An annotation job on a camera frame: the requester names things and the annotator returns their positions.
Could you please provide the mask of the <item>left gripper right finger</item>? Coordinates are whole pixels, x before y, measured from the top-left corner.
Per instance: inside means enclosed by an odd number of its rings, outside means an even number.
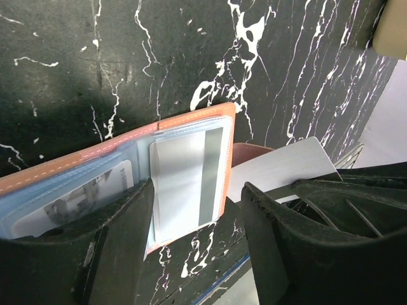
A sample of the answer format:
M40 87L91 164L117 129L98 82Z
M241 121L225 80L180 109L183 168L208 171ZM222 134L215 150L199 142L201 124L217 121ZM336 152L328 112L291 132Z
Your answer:
M241 192L261 304L405 304L406 230L365 238L322 225L251 183Z

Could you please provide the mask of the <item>white credit card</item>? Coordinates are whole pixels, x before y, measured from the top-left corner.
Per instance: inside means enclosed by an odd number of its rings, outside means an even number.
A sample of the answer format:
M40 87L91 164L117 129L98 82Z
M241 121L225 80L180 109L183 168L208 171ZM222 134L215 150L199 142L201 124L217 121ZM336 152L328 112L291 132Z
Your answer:
M108 204L133 185L132 165L125 160L61 196L44 199L37 208L9 217L8 230L12 238L40 236Z
M223 129L215 128L152 143L155 241L166 243L212 222Z

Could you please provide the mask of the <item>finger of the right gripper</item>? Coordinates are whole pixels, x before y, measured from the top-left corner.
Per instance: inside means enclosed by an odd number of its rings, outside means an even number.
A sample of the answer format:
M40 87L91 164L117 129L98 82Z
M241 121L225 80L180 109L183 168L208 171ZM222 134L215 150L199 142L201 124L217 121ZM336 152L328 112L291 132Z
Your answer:
M406 163L340 169L329 176L298 180L297 196L284 206L320 224L366 238L406 228Z

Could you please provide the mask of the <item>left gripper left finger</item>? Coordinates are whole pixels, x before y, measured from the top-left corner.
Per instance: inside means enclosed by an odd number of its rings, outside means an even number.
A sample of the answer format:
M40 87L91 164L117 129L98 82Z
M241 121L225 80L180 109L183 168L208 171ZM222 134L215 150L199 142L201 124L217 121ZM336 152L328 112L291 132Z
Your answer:
M35 237L1 240L2 304L135 304L154 185Z

